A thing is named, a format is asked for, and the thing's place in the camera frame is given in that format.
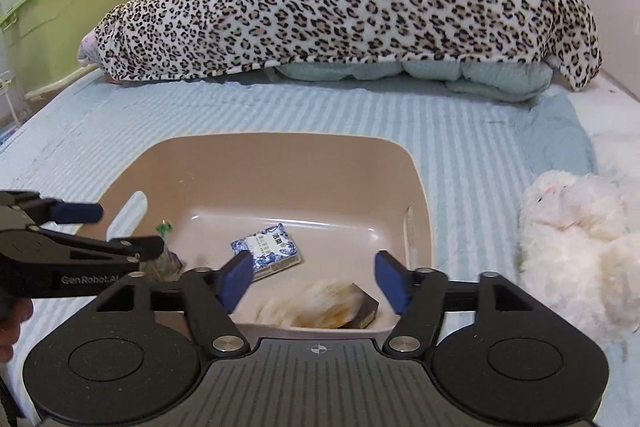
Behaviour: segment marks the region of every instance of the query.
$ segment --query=striped bed sheet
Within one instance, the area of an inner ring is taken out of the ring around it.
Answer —
[[[527,159],[533,154],[530,137],[554,139],[552,133],[527,135],[544,120],[529,118],[527,105],[456,96],[438,84],[407,78],[311,86],[268,82],[263,73],[250,73],[241,82],[123,88],[98,77],[68,88],[0,148],[0,187],[95,201],[140,153],[176,136],[309,131],[383,137],[404,146],[419,169],[432,210],[437,269],[457,280],[476,280],[485,270],[516,280],[520,197],[540,169],[540,162]],[[584,133],[565,102],[567,125]],[[549,156],[549,143],[538,145]],[[571,158],[551,155],[546,166],[583,170],[591,155],[589,147],[583,149]],[[87,301],[37,301],[6,367],[5,381],[34,423],[38,418],[22,384],[24,359]],[[472,314],[447,317],[443,335],[471,320]],[[619,358],[618,351],[610,353],[612,389],[600,412],[602,427],[635,426],[640,417],[640,393],[636,402],[629,395],[633,371],[616,365]]]

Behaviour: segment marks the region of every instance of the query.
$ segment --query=plush toy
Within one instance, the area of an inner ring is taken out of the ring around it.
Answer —
[[[520,285],[601,346],[640,325],[640,234],[606,179],[544,172],[520,211]]]

